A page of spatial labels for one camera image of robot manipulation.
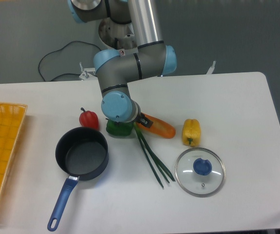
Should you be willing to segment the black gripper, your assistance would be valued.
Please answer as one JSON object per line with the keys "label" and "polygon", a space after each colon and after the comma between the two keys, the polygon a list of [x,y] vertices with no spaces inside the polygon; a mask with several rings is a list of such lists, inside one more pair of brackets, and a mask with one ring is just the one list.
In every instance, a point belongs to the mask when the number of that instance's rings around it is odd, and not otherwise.
{"label": "black gripper", "polygon": [[137,117],[136,117],[136,122],[140,123],[142,126],[145,128],[151,128],[153,125],[153,121],[148,119],[145,114],[141,112],[141,109],[138,109]]}

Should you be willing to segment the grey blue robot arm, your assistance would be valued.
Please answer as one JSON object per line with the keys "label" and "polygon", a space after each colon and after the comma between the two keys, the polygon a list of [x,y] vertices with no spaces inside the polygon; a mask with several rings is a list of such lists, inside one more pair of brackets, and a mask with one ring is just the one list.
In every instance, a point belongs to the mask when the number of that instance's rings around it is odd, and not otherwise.
{"label": "grey blue robot arm", "polygon": [[121,55],[118,49],[98,52],[93,59],[102,95],[101,110],[115,122],[138,122],[150,128],[153,122],[131,99],[128,83],[172,73],[177,58],[162,38],[154,0],[70,0],[77,22],[110,19],[119,25],[132,24],[138,51]]}

